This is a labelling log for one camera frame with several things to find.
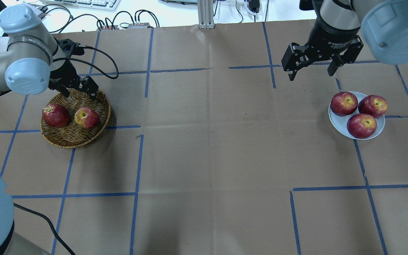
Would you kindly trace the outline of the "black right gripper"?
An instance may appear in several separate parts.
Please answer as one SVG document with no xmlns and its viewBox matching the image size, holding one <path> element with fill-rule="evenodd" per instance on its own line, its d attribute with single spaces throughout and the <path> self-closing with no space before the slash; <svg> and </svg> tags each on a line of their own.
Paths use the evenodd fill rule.
<svg viewBox="0 0 408 255">
<path fill-rule="evenodd" d="M 282 67 L 288 71 L 289 80 L 294 81 L 300 69 L 316 62 L 330 61 L 327 72 L 334 76 L 339 67 L 354 63 L 363 47 L 358 35 L 346 42 L 332 42 L 324 38 L 310 39 L 305 45 L 294 42 L 285 50 Z"/>
</svg>

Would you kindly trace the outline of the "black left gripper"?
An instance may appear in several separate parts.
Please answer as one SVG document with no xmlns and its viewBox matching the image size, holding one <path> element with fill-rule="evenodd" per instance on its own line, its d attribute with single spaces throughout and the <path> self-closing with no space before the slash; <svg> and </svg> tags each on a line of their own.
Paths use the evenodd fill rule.
<svg viewBox="0 0 408 255">
<path fill-rule="evenodd" d="M 68 89 L 76 89 L 89 95 L 91 100 L 97 100 L 99 86 L 87 75 L 80 77 L 69 58 L 58 58 L 54 62 L 62 62 L 56 70 L 50 71 L 48 88 L 60 92 L 67 100 L 70 99 Z"/>
</svg>

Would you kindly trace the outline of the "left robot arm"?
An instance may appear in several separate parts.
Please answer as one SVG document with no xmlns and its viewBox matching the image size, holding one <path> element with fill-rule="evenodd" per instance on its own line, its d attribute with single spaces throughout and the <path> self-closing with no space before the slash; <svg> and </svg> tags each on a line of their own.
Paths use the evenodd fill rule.
<svg viewBox="0 0 408 255">
<path fill-rule="evenodd" d="M 55 39 L 26 5 L 3 9 L 0 27 L 9 37 L 6 51 L 0 54 L 0 96 L 10 91 L 34 95 L 52 89 L 68 97 L 72 88 L 96 98 L 97 84 L 90 77 L 79 77 L 71 63 L 71 56 L 84 54 L 79 43 Z"/>
</svg>

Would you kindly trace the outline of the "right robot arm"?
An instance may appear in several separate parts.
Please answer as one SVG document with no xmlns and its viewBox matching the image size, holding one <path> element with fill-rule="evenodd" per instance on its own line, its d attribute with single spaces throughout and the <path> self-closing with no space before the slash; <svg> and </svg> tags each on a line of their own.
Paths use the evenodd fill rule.
<svg viewBox="0 0 408 255">
<path fill-rule="evenodd" d="M 356 62 L 364 45 L 370 48 L 379 63 L 401 65 L 408 63 L 408 0 L 305 0 L 300 3 L 303 10 L 316 13 L 316 20 L 308 42 L 304 45 L 291 43 L 285 50 L 281 63 L 265 65 L 233 66 L 230 68 L 283 68 L 288 79 L 293 81 L 298 71 L 322 62 L 328 65 L 327 72 L 333 76 L 345 64 Z M 116 60 L 137 59 L 139 49 L 147 50 L 145 57 L 149 69 L 152 56 L 154 32 L 173 32 L 173 39 L 160 43 L 160 62 L 172 68 L 172 62 L 187 54 L 197 60 L 204 59 L 214 46 L 229 50 L 225 41 L 210 40 L 215 29 L 202 29 L 198 25 L 182 29 L 185 34 L 175 34 L 161 28 L 126 30 L 102 30 L 95 32 L 97 46 L 115 53 Z"/>
</svg>

